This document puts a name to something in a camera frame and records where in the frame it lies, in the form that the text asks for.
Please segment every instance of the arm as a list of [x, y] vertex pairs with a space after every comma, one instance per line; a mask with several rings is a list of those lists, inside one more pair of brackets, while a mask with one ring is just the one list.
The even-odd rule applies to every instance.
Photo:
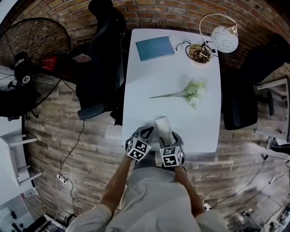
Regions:
[[114, 214], [124, 193], [132, 158], [125, 155], [122, 163], [106, 186], [100, 204], [106, 205]]
[[186, 172], [183, 169], [183, 167], [176, 166], [174, 168], [176, 180], [184, 185], [186, 188], [189, 197], [190, 197], [190, 203], [191, 203], [191, 213], [194, 217], [197, 217], [199, 214], [202, 214], [204, 210], [203, 202], [201, 201], [199, 195], [194, 190], [192, 184], [190, 183], [189, 179], [187, 178]]

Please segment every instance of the red object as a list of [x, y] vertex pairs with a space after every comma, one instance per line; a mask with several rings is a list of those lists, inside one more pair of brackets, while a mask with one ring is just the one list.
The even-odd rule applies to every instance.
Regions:
[[48, 71], [53, 71], [56, 66], [56, 62], [58, 61], [57, 56], [46, 56], [42, 58], [41, 67]]

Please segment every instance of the blue notebook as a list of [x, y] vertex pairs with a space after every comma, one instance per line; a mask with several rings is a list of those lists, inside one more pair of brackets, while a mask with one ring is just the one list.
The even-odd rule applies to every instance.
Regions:
[[168, 36], [139, 41], [136, 45], [141, 61], [175, 54]]

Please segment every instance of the lamp arm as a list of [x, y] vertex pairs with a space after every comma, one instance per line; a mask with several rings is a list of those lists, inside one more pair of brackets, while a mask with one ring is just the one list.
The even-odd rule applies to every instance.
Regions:
[[199, 33], [200, 33], [200, 35], [202, 36], [203, 41], [204, 41], [205, 43], [206, 43], [206, 40], [205, 40], [205, 38], [203, 37], [203, 33], [201, 32], [201, 23], [203, 22], [203, 20], [204, 20], [206, 17], [211, 16], [211, 15], [220, 15], [220, 16], [226, 17], [227, 19], [233, 21], [233, 22], [236, 24], [237, 27], [240, 27], [239, 24], [238, 24], [235, 20], [233, 20], [232, 18], [230, 18], [229, 16], [227, 16], [227, 15], [225, 15], [225, 14], [220, 14], [220, 13], [207, 14], [207, 15], [203, 16], [202, 19], [201, 19], [200, 22], [199, 22]]

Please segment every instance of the power strip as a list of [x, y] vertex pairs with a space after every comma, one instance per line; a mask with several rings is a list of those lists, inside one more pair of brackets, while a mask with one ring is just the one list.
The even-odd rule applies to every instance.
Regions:
[[67, 184], [67, 181], [64, 177], [60, 177], [59, 174], [56, 175], [56, 178], [63, 183], [63, 185]]

